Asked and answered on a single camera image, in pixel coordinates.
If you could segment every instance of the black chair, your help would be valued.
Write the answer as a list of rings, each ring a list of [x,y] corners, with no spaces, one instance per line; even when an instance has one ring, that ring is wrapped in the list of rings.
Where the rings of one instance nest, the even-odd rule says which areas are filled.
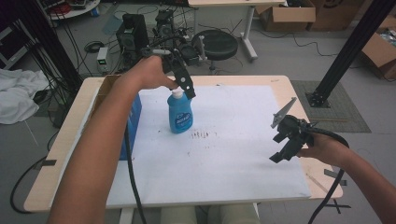
[[[209,69],[212,75],[215,74],[215,61],[227,60],[238,51],[238,42],[235,37],[221,30],[202,31],[192,38],[191,44],[200,51],[202,56],[211,61]]]

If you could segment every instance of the floor mat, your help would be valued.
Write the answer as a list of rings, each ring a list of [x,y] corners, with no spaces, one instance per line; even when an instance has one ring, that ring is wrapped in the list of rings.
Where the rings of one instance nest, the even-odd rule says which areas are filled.
[[[370,133],[358,108],[353,104],[341,83],[338,83],[328,98],[330,108],[311,107],[305,96],[313,92],[320,82],[292,81],[291,85],[300,99],[306,115],[311,122],[318,122],[317,128],[335,133]]]

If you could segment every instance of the skin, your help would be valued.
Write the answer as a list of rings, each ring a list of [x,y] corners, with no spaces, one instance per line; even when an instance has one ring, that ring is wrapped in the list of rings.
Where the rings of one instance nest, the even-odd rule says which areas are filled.
[[[106,199],[117,169],[126,120],[137,93],[177,88],[161,58],[140,61],[120,77],[92,116],[64,171],[48,223],[103,223]]]
[[[355,181],[382,223],[396,221],[396,188],[369,162],[338,141],[313,134],[315,145],[303,148],[298,156],[318,159],[338,166]]]

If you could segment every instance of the white board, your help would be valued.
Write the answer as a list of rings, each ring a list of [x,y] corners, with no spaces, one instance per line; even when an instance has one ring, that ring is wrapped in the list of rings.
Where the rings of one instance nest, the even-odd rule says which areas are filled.
[[[308,198],[297,158],[269,160],[286,143],[270,125],[279,110],[269,86],[195,87],[194,123],[170,132],[166,88],[141,91],[142,113],[133,150],[145,206],[262,202]],[[120,161],[108,206],[135,205],[127,162]]]

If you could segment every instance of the towel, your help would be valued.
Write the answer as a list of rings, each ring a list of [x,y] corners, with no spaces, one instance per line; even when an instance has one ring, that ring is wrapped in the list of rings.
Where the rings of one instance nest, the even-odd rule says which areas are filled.
[[[31,117],[38,110],[35,93],[48,87],[42,71],[0,69],[0,123],[13,124]]]

